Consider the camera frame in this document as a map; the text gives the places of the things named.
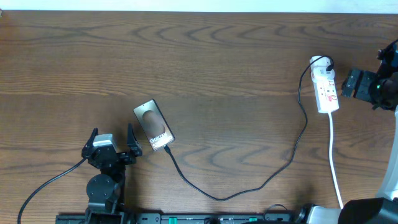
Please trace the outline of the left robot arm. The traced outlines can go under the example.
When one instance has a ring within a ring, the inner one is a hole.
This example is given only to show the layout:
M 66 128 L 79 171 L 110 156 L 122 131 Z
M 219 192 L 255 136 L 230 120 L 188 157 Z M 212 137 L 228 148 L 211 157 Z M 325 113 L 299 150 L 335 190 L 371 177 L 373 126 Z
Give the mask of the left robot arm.
M 88 208 L 85 223 L 135 223 L 136 216 L 124 208 L 126 166 L 136 163 L 142 149 L 128 124 L 126 152 L 117 152 L 112 134 L 98 134 L 95 128 L 81 151 L 82 158 L 97 168 L 100 174 L 86 186 Z

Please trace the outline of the Galaxy S25 Ultra smartphone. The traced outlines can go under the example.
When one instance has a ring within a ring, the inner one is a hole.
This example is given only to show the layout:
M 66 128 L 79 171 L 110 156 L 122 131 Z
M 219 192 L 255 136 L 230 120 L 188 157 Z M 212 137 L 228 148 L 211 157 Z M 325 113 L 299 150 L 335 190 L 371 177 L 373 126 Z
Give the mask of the Galaxy S25 Ultra smartphone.
M 133 109 L 133 112 L 154 151 L 175 141 L 175 136 L 155 99 L 151 99 L 139 105 Z

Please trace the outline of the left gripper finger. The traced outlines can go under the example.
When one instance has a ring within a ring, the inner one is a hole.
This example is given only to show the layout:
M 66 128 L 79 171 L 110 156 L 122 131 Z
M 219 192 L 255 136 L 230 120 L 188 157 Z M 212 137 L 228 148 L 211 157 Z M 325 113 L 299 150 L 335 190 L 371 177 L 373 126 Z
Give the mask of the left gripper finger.
M 98 128 L 94 128 L 88 141 L 85 144 L 85 147 L 89 148 L 89 147 L 93 147 L 93 142 L 95 140 L 95 137 L 98 135 Z
M 127 146 L 133 153 L 140 153 L 141 146 L 139 145 L 133 131 L 133 125 L 131 123 L 128 124 L 127 128 Z

